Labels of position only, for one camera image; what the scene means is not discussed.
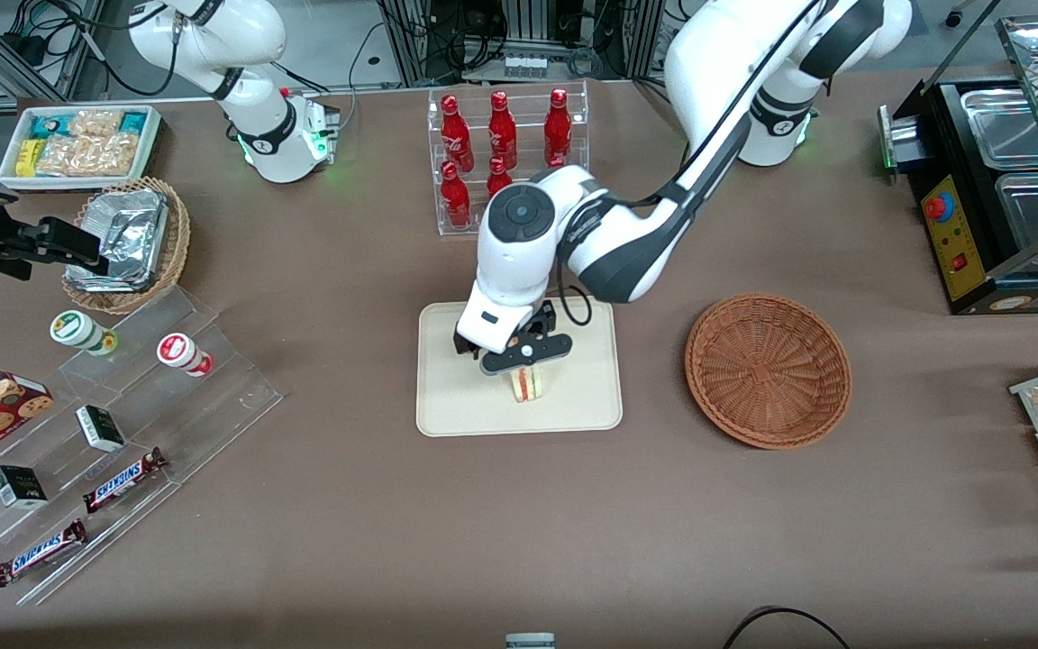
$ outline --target brown woven basket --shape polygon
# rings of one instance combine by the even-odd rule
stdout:
[[[687,386],[716,427],[758,448],[808,447],[848,411],[840,339],[802,304],[742,293],[704,312],[687,336]]]
[[[115,185],[114,188],[103,189],[103,192],[98,195],[133,192],[136,189],[155,189],[157,192],[162,192],[170,200],[166,233],[162,235],[162,250],[158,267],[155,270],[158,278],[148,291],[141,293],[87,293],[78,291],[63,278],[62,291],[71,296],[71,300],[75,304],[83,308],[102,310],[113,316],[126,316],[133,309],[147,303],[155,296],[160,295],[164,289],[179,282],[182,267],[187,263],[187,246],[190,245],[190,216],[187,215],[187,206],[182,205],[179,194],[169,185],[157,180],[157,178],[143,177],[137,181],[122,182],[122,184]],[[90,201],[86,201],[86,205],[79,210],[79,216],[75,218],[75,225],[83,224],[86,206],[89,205]]]

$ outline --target red bottle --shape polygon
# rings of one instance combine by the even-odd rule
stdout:
[[[548,166],[554,159],[571,157],[571,114],[568,113],[568,91],[563,87],[551,90],[551,110],[543,123],[543,159]]]
[[[507,168],[515,168],[519,164],[516,118],[508,110],[508,93],[502,90],[491,92],[491,121],[487,131],[491,135],[491,155],[501,157]]]
[[[474,154],[470,153],[470,129],[467,120],[459,114],[459,102],[454,94],[444,94],[440,100],[443,107],[443,147],[447,159],[468,173],[474,168]]]
[[[440,171],[443,173],[440,194],[443,195],[443,209],[446,210],[450,227],[465,229],[470,225],[470,195],[467,194],[467,185],[459,178],[459,168],[453,161],[443,161]]]
[[[511,185],[511,175],[508,174],[507,165],[502,164],[501,157],[493,157],[490,165],[491,174],[487,178],[487,197],[494,196],[499,189]]]

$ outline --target white tray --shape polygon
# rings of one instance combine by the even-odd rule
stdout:
[[[21,177],[13,173],[13,167],[18,161],[18,150],[22,142],[30,135],[31,124],[36,116],[60,115],[77,112],[83,108],[94,108],[94,110],[124,111],[128,113],[146,113],[146,121],[143,124],[143,131],[139,134],[139,147],[135,151],[135,161],[131,164],[131,172],[127,175],[83,175],[75,178],[57,178],[50,175],[43,177]],[[3,163],[0,164],[0,184],[4,188],[16,189],[18,192],[74,192],[78,189],[101,189],[110,188],[124,181],[136,181],[143,177],[146,171],[146,164],[152,159],[152,151],[155,147],[155,137],[158,135],[161,116],[155,108],[146,104],[92,104],[91,106],[42,106],[37,108],[26,108],[21,115],[18,115],[16,132],[10,136],[10,144],[7,153],[3,154]]]
[[[465,304],[430,304],[419,315],[415,425],[421,433],[441,438],[605,431],[623,420],[610,304],[593,299],[588,327],[556,314],[556,332],[572,337],[571,353],[540,364],[543,397],[527,403],[516,403],[508,374],[488,377],[470,354],[455,352],[455,325]],[[581,298],[568,298],[568,304],[577,317],[585,313]],[[558,299],[555,307],[562,310]]]

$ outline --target clear acrylic display stand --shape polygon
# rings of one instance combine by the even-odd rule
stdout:
[[[4,597],[20,606],[42,603],[281,401],[283,396],[222,335],[215,316],[175,287],[115,325],[119,348],[110,356],[79,352],[46,379],[55,406],[0,443],[0,464],[33,468],[49,502],[24,512],[0,501],[0,563],[60,533],[75,518],[82,518],[90,541],[26,572],[3,588]],[[193,378],[158,361],[155,346],[172,331],[194,339],[215,358],[215,369]],[[114,416],[127,439],[122,451],[87,447],[75,418],[75,410],[87,403]],[[160,448],[169,464],[87,516],[83,494],[153,448]]]
[[[519,145],[519,163],[508,173],[515,182],[526,181],[547,168],[543,159],[543,123],[551,108],[551,90],[564,87],[568,91],[568,112],[571,113],[571,156],[568,164],[591,168],[589,148],[589,104],[588,85],[571,83],[522,83],[508,85],[508,106],[516,118],[516,137]],[[487,135],[487,124],[491,120],[491,92],[498,87],[485,85],[463,85],[444,87],[430,91],[427,109],[427,138],[432,147],[432,184],[435,186],[435,214],[440,235],[476,235],[483,210],[487,208],[487,177],[490,175],[488,161],[491,160],[491,144]],[[443,111],[440,99],[454,94],[459,100],[459,112],[467,120],[470,129],[470,151],[474,154],[474,168],[462,174],[470,193],[470,226],[457,229],[450,225],[443,209],[440,185],[443,177],[440,164],[446,159],[443,147]]]

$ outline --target red button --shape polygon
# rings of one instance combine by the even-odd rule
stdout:
[[[931,218],[932,221],[944,216],[945,211],[947,211],[947,202],[944,202],[944,198],[933,196],[924,202],[924,216]]]

